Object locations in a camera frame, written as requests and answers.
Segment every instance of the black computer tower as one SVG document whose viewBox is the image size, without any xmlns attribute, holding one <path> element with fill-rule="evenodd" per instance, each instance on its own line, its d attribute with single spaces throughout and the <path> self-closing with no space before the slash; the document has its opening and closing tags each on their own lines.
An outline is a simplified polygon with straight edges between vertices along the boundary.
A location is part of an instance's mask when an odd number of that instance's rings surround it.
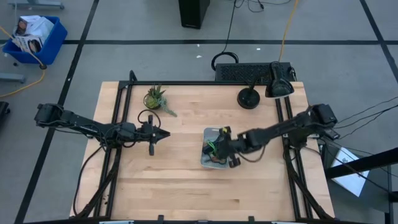
<svg viewBox="0 0 398 224">
<path fill-rule="evenodd" d="M 210 0 L 178 0 L 181 26 L 200 29 Z"/>
</svg>

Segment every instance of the white sheet of paper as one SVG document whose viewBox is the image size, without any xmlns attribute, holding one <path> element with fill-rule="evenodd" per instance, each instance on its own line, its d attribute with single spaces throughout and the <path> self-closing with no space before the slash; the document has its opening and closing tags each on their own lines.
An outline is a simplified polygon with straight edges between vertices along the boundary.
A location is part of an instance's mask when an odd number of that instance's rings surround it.
<svg viewBox="0 0 398 224">
<path fill-rule="evenodd" d="M 344 147 L 340 148 L 340 150 L 338 151 L 338 153 L 336 155 L 336 158 L 344 163 L 359 159 L 357 156 L 352 154 L 349 150 L 347 150 Z M 335 159 L 331 166 L 334 167 L 334 166 L 341 165 L 341 162 L 339 162 Z M 361 174 L 364 177 L 368 177 L 369 171 L 361 172 Z M 355 194 L 355 196 L 357 196 L 357 197 L 359 197 L 359 195 L 361 195 L 363 185 L 365 184 L 365 181 L 366 181 L 366 179 L 364 179 L 363 177 L 360 177 L 358 174 L 350 174 L 350 175 L 346 175 L 343 177 L 333 178 L 332 180 L 334 180 L 337 184 L 340 184 L 342 187 L 344 187 L 349 192 Z"/>
</svg>

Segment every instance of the blue plastic crate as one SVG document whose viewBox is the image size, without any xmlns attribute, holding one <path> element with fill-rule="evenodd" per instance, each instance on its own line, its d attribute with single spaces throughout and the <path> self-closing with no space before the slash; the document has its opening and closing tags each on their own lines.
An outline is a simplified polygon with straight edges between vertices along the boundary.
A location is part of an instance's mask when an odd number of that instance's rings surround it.
<svg viewBox="0 0 398 224">
<path fill-rule="evenodd" d="M 60 19 L 54 16 L 45 16 L 49 21 L 54 23 L 50 35 L 45 40 L 42 50 L 34 54 L 45 65 L 51 65 L 57 56 L 63 41 L 65 40 L 68 31 L 61 24 Z M 21 49 L 12 43 L 9 39 L 2 50 L 4 53 L 12 55 L 20 63 L 36 63 L 39 62 L 33 58 L 29 53 L 22 52 Z"/>
</svg>

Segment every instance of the wooden table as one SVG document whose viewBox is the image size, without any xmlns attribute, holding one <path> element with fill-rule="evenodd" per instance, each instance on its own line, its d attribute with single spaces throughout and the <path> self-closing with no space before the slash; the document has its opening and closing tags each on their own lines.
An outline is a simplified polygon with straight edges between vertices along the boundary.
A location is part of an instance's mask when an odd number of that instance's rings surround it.
<svg viewBox="0 0 398 224">
<path fill-rule="evenodd" d="M 293 83 L 290 96 L 293 114 L 308 106 L 303 83 Z M 104 82 L 99 93 L 94 120 L 110 123 L 118 82 Z M 128 122 L 138 124 L 137 115 L 150 86 L 133 86 Z M 275 100 L 265 98 L 264 86 L 256 89 L 261 101 L 253 110 L 242 109 L 236 96 L 243 86 L 163 86 L 169 108 L 178 117 L 157 111 L 162 129 L 171 137 L 155 145 L 155 156 L 148 154 L 148 143 L 123 149 L 113 203 L 113 220 L 294 220 L 292 200 L 281 138 L 273 139 L 258 163 L 242 161 L 234 169 L 214 170 L 200 164 L 203 130 L 231 126 L 232 136 L 251 128 L 266 128 L 278 122 Z M 99 146 L 89 140 L 85 159 Z M 308 146 L 317 149 L 315 140 Z M 303 167 L 309 191 L 330 215 L 334 215 L 320 156 L 302 150 Z M 248 155 L 256 158 L 259 152 Z M 104 152 L 89 161 L 81 179 L 77 200 L 80 211 L 98 188 Z M 305 217 L 302 194 L 298 189 L 301 216 Z"/>
</svg>

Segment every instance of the desk lamp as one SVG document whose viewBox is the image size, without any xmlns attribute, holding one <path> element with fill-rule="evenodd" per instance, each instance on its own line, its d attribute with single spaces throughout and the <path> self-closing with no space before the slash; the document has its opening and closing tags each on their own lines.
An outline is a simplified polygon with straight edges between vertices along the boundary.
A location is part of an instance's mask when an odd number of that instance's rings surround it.
<svg viewBox="0 0 398 224">
<path fill-rule="evenodd" d="M 283 77 L 282 65 L 279 62 L 269 64 L 270 82 L 266 87 L 267 98 L 283 98 L 294 92 L 292 84 Z M 257 76 L 249 88 L 244 88 L 238 94 L 238 103 L 245 109 L 254 109 L 260 103 L 260 94 L 254 89 L 256 82 L 266 74 Z"/>
</svg>

